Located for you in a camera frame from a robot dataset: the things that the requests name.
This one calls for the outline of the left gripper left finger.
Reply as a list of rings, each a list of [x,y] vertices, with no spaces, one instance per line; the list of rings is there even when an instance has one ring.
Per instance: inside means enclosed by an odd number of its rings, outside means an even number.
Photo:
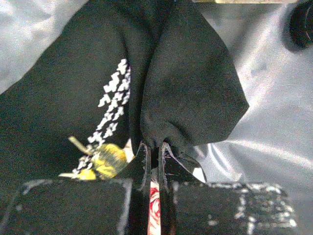
[[[32,180],[19,188],[0,223],[3,235],[145,235],[151,151],[131,162],[113,144],[87,150],[73,178]]]

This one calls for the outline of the yellow Pikachu hard-shell suitcase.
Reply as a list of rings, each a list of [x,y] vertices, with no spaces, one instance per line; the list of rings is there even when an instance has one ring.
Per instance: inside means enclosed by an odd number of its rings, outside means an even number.
[[[0,89],[20,80],[56,39],[81,0],[0,3]],[[198,3],[230,50],[249,110],[230,137],[210,144],[201,165],[212,181],[283,186],[299,228],[313,232],[313,50],[287,37],[294,4]]]

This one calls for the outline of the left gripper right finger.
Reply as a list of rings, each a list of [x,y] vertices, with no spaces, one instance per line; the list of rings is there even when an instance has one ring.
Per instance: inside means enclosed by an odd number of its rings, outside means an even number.
[[[163,235],[298,235],[287,194],[268,183],[203,183],[167,143],[158,153]]]

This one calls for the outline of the black floral print t-shirt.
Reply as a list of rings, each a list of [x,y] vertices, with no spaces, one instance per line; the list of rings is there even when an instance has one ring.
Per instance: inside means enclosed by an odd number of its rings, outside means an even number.
[[[248,110],[229,51],[188,0],[90,0],[0,96],[1,220],[32,180],[73,178],[92,147],[131,162],[144,143],[151,179],[170,145],[224,141]]]

